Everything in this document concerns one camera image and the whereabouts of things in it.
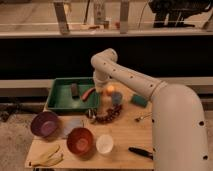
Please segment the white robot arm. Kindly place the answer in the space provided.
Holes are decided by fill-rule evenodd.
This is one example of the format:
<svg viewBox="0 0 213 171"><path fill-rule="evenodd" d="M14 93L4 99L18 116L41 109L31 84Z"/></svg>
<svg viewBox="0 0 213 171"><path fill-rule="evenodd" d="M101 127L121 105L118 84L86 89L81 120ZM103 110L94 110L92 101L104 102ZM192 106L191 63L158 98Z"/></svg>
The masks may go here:
<svg viewBox="0 0 213 171"><path fill-rule="evenodd" d="M112 48L92 56L96 90L114 78L152 103L154 171L210 171L204 109L195 91L123 67L117 59Z"/></svg>

